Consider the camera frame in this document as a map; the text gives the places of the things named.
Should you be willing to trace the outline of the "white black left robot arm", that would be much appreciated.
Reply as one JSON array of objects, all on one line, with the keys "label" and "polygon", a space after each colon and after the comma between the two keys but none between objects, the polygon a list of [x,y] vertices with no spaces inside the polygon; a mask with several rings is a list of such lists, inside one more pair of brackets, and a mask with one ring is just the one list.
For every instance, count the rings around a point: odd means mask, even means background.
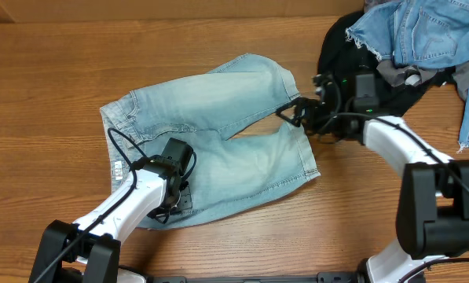
[{"label": "white black left robot arm", "polygon": [[165,223],[177,212],[194,155],[186,142],[171,138],[161,154],[133,162],[119,189],[90,213],[73,223],[50,223],[29,280],[152,281],[151,276],[120,265],[121,246],[145,217]]}]

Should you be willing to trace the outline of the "light blue denim shorts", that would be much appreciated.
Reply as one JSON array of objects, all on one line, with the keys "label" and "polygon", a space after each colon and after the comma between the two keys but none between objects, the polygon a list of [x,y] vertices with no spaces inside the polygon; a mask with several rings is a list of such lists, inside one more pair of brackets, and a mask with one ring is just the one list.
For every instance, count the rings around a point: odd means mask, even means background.
[{"label": "light blue denim shorts", "polygon": [[165,229],[201,225],[277,200],[319,174],[300,127],[283,123],[273,134],[239,133],[297,98],[294,76],[276,61],[246,53],[205,74],[132,90],[101,108],[109,137],[112,188],[129,161],[163,151],[170,138],[197,156],[189,197]]}]

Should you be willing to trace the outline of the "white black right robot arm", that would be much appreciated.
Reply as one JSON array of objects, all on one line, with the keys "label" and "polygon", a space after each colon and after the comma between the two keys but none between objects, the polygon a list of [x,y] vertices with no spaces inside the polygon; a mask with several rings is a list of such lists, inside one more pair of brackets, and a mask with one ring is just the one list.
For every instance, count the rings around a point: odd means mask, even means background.
[{"label": "white black right robot arm", "polygon": [[355,271],[320,272],[319,282],[424,282],[433,265],[469,263],[469,160],[454,160],[381,108],[376,77],[313,77],[317,98],[298,97],[277,109],[308,135],[356,140],[401,177],[396,238]]}]

